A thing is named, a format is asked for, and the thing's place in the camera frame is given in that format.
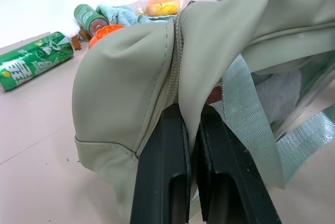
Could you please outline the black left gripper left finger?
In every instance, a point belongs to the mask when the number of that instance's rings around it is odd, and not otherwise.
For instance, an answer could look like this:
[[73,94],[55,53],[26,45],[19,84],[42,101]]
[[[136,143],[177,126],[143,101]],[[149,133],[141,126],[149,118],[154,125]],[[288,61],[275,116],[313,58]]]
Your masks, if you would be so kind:
[[140,154],[130,223],[188,223],[191,180],[187,131],[173,104]]

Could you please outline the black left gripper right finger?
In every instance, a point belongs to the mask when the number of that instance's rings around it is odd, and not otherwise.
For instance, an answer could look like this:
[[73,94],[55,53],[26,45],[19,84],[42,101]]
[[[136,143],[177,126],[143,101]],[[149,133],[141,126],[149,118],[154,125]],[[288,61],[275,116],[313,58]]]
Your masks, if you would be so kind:
[[197,184],[206,223],[281,223],[254,160],[205,105],[197,132]]

